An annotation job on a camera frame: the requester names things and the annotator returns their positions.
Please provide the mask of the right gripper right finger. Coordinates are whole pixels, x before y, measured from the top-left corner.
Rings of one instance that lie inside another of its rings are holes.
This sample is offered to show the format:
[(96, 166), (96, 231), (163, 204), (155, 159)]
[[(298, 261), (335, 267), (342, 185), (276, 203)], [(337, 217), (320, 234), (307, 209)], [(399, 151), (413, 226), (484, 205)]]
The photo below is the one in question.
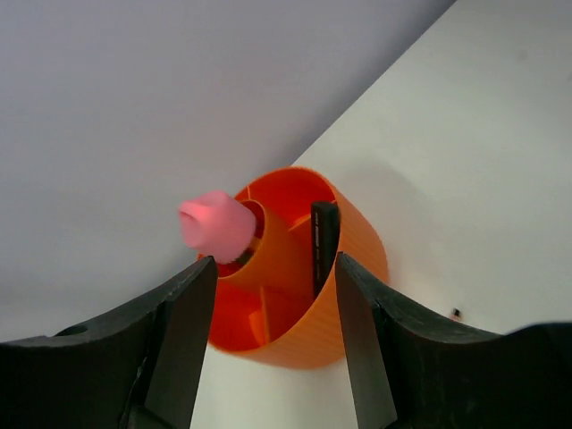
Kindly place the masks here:
[(571, 326), (500, 335), (439, 315), (347, 254), (335, 266), (361, 428), (568, 428)]

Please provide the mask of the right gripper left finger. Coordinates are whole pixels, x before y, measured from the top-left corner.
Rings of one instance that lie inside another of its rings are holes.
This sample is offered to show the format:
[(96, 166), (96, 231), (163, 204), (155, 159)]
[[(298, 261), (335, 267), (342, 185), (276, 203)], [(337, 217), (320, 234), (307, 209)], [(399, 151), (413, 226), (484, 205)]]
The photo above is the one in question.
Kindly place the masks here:
[(188, 428), (215, 305), (204, 257), (55, 336), (1, 345), (3, 428)]

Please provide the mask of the black green-capped highlighter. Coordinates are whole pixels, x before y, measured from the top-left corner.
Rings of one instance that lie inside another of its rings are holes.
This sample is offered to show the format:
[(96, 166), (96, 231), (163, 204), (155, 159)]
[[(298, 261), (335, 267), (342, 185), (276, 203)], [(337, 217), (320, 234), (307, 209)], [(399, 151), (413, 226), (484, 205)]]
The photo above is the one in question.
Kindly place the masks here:
[(336, 203), (315, 201), (311, 205), (314, 295), (322, 291), (334, 264), (340, 237), (340, 211)]

